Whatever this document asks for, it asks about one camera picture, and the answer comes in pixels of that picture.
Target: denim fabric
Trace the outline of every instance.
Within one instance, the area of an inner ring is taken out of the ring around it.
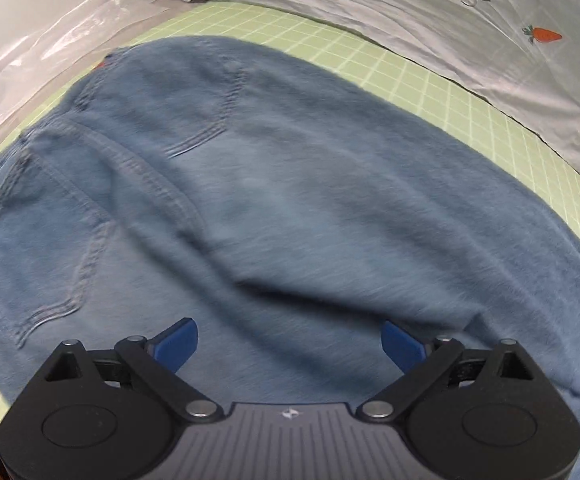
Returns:
[[[358,404],[397,377],[393,317],[518,339],[580,419],[580,241],[559,216],[420,118],[226,38],[115,52],[0,156],[9,400],[63,339],[183,316],[180,375],[224,406]]]

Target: gray ribbed plate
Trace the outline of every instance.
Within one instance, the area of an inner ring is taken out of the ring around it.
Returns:
[[[235,404],[188,428],[144,480],[440,480],[389,426],[346,404]]]

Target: orange carrot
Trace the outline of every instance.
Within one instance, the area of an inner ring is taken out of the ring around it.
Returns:
[[[530,43],[534,43],[534,40],[541,43],[549,43],[550,41],[557,41],[563,38],[559,33],[553,30],[548,30],[546,28],[532,27],[532,25],[525,27],[523,33],[529,36]]]

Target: white fabric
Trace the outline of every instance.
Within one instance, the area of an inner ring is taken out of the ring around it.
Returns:
[[[243,0],[351,28],[457,81],[580,172],[580,0]],[[563,36],[530,44],[532,25]]]

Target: back pocket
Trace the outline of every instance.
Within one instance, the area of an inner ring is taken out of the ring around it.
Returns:
[[[0,330],[18,348],[83,305],[112,224],[61,173],[20,154],[0,185]]]

